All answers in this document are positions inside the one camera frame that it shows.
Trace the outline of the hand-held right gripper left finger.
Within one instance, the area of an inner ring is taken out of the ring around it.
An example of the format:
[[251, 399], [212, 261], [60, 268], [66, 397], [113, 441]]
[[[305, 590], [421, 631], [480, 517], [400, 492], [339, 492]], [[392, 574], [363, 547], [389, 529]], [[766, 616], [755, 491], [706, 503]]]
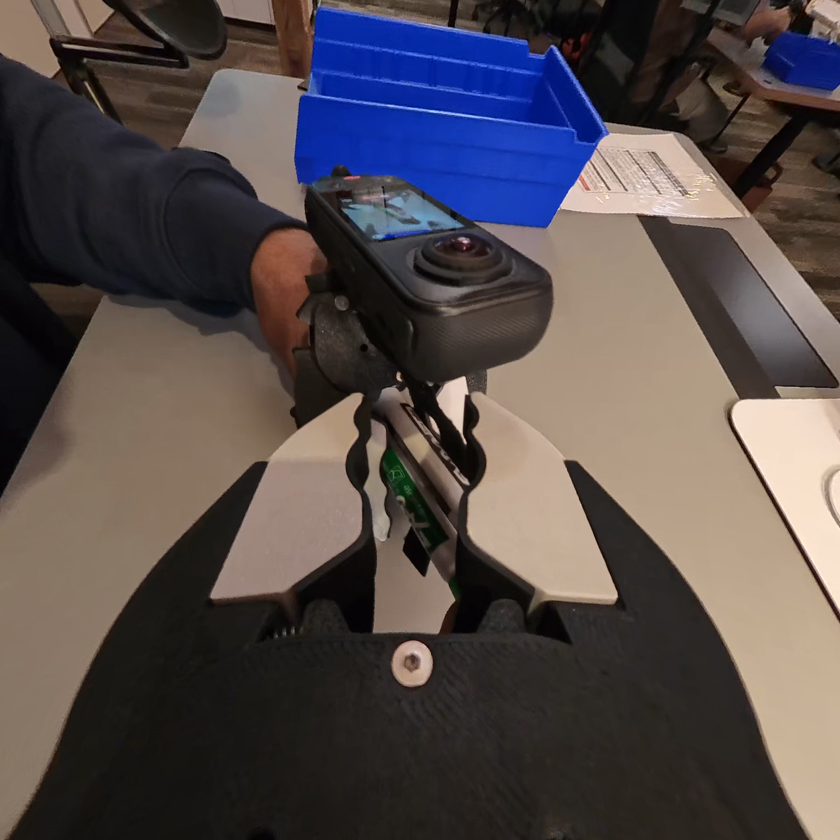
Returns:
[[300, 427], [265, 471], [211, 590], [211, 602], [271, 602], [300, 623], [331, 601], [351, 631], [371, 631], [377, 548], [367, 445], [371, 405], [345, 397]]

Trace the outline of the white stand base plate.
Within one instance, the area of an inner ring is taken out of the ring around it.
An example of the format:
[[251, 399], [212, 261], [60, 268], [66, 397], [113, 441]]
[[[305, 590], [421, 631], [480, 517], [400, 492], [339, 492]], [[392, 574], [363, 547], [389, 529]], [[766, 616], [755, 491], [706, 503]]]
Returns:
[[839, 400], [741, 400], [730, 423], [839, 613]]

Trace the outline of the person's left hand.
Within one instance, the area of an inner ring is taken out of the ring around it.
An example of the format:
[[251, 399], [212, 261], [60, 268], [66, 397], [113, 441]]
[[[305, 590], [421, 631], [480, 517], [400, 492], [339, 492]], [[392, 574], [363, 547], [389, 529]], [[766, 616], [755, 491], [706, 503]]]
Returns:
[[259, 329], [292, 380], [297, 376], [295, 350], [308, 345], [308, 325], [298, 317], [309, 294], [307, 278], [327, 268], [328, 262], [309, 232], [294, 227], [270, 232], [251, 261]]

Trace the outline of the small blue bin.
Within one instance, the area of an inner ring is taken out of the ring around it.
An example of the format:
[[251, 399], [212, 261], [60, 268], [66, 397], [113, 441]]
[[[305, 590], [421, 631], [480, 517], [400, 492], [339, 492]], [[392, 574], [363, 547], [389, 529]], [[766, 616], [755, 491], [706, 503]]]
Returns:
[[785, 31], [765, 51], [762, 66], [784, 83], [833, 91], [839, 86], [839, 44]]

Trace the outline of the person's left forearm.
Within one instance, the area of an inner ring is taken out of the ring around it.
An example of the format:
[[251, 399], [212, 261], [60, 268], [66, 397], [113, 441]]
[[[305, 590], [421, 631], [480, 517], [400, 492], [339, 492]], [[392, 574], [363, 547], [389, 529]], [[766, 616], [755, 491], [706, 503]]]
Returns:
[[266, 236], [304, 228], [262, 203], [225, 158], [166, 150], [1, 58], [4, 279], [230, 317], [256, 309], [250, 267]]

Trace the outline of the black office chair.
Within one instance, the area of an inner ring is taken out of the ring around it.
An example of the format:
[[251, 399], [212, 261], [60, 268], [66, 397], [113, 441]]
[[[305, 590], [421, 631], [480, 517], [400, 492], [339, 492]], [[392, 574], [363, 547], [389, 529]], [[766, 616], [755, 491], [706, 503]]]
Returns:
[[63, 6], [78, 2], [32, 1], [49, 37], [49, 46], [69, 88], [88, 100], [101, 113], [121, 122], [91, 61], [137, 67], [188, 69], [190, 59], [215, 60], [228, 42], [227, 25], [215, 1], [106, 1], [150, 43], [113, 43], [93, 35], [75, 35]]

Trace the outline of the large blue plastic bin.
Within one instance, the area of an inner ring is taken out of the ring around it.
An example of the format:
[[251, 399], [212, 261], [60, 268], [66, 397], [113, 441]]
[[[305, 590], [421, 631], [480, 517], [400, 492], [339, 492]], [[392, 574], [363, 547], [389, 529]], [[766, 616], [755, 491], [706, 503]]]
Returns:
[[546, 228], [608, 129], [560, 52], [321, 6], [299, 183], [392, 175], [477, 222]]

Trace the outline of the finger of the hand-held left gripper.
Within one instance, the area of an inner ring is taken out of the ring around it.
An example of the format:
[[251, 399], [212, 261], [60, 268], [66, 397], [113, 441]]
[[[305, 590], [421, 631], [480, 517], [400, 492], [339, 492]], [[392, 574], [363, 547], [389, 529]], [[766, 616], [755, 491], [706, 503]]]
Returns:
[[394, 449], [399, 455], [448, 535], [447, 542], [428, 555], [408, 522], [410, 531], [404, 541], [404, 554], [421, 575], [433, 566], [441, 578], [454, 579], [463, 472], [446, 450], [438, 422], [442, 417], [446, 421], [449, 418], [438, 409], [431, 414], [422, 412], [408, 394], [381, 394], [374, 403], [374, 414], [385, 426], [386, 448]]

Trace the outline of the printed paper sheet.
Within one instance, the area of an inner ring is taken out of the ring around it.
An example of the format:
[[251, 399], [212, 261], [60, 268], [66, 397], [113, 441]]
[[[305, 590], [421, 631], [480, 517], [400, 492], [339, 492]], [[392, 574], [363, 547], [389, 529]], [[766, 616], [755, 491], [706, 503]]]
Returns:
[[609, 133], [560, 205], [583, 214], [728, 219], [748, 211], [673, 133]]

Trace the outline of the green marker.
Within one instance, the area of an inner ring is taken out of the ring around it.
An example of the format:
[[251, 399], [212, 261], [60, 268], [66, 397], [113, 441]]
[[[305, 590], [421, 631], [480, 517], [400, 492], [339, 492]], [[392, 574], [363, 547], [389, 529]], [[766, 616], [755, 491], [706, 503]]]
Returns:
[[448, 535], [418, 484], [392, 448], [387, 448], [383, 454], [381, 473], [388, 489], [409, 521], [416, 539], [426, 554], [432, 555], [447, 542]]

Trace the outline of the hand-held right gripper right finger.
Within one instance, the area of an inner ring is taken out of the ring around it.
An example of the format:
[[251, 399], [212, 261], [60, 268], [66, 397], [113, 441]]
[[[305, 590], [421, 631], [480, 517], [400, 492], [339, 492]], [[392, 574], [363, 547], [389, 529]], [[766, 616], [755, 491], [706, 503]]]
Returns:
[[540, 627], [552, 604], [615, 606], [617, 589], [561, 452], [487, 395], [465, 400], [455, 628], [512, 601]]

